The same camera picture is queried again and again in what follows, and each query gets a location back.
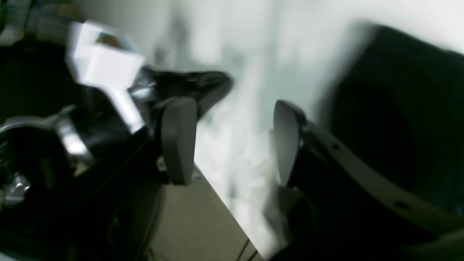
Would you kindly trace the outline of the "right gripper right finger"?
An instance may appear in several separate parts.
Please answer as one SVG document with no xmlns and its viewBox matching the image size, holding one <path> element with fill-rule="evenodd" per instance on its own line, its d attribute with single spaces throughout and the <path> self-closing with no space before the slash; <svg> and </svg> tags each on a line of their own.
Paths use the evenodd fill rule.
<svg viewBox="0 0 464 261">
<path fill-rule="evenodd" d="M 294 242 L 274 261 L 462 261 L 463 218 L 409 193 L 365 164 L 295 104 L 273 113 L 277 167 L 302 199 Z"/>
</svg>

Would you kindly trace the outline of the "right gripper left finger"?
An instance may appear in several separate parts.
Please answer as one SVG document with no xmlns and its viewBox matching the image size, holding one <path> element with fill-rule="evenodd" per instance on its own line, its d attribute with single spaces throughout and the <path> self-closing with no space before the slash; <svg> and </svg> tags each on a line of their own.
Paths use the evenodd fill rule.
<svg viewBox="0 0 464 261">
<path fill-rule="evenodd" d="M 149 103 L 127 134 L 112 112 L 79 109 L 1 128 L 1 260 L 141 261 L 164 186 L 192 179 L 196 101 Z"/>
</svg>

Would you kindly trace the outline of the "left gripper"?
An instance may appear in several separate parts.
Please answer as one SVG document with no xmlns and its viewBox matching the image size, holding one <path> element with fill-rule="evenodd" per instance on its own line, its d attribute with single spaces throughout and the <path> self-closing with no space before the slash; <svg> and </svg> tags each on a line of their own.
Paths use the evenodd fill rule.
<svg viewBox="0 0 464 261">
<path fill-rule="evenodd" d="M 121 205 L 160 186 L 146 128 L 131 135 L 101 91 L 88 116 L 71 102 L 68 72 L 41 68 L 1 70 L 2 214 L 65 214 Z"/>
</svg>

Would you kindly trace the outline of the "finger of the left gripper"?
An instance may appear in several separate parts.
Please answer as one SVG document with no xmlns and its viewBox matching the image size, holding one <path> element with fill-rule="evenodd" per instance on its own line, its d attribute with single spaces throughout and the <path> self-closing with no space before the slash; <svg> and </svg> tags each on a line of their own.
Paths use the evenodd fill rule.
<svg viewBox="0 0 464 261">
<path fill-rule="evenodd" d="M 177 72 L 149 69 L 148 73 L 156 83 L 154 90 L 157 98 L 193 98 L 196 101 L 198 118 L 204 117 L 233 87 L 233 79 L 222 71 Z"/>
</svg>

